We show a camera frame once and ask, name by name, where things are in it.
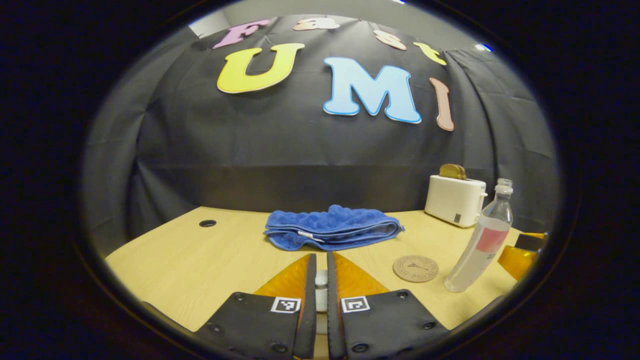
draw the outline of yellow letter u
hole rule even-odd
[[[271,50],[276,52],[276,57],[269,71],[251,76],[246,74],[246,68],[253,55],[259,54],[262,49],[256,47],[229,54],[225,58],[227,63],[218,76],[218,88],[223,92],[236,94],[273,86],[289,76],[291,69],[293,69],[296,51],[304,46],[304,44],[297,43],[273,46]]]

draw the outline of water bottle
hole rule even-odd
[[[467,248],[444,281],[447,290],[454,293],[465,291],[482,275],[500,249],[513,223],[509,207],[512,184],[511,180],[498,179],[494,200],[480,213]]]

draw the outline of wooden table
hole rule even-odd
[[[342,250],[389,290],[409,289],[448,329],[459,325],[516,283],[496,261],[467,291],[451,293],[444,279],[467,246],[473,228],[460,229],[424,211],[388,213],[406,231],[394,239]],[[293,261],[317,254],[318,270],[326,269],[326,253],[308,245],[284,251],[262,232],[269,213],[197,208],[130,241],[106,261],[140,300],[191,331],[235,291],[253,293]],[[201,227],[203,220],[217,224]],[[511,229],[504,245],[514,245],[520,231]],[[405,255],[436,261],[440,272],[428,282],[412,283],[395,275],[394,261]],[[316,339],[315,359],[328,359],[326,335]]]

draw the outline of white toaster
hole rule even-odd
[[[475,225],[480,217],[486,183],[432,175],[424,212],[460,227]]]

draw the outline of blue letter m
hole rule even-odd
[[[333,91],[331,100],[323,108],[329,114],[356,115],[360,107],[351,98],[351,88],[371,115],[378,114],[385,96],[389,94],[389,106],[385,114],[393,120],[420,122],[420,114],[415,111],[409,78],[411,74],[395,66],[384,66],[373,79],[354,59],[326,58],[324,62],[333,70]]]

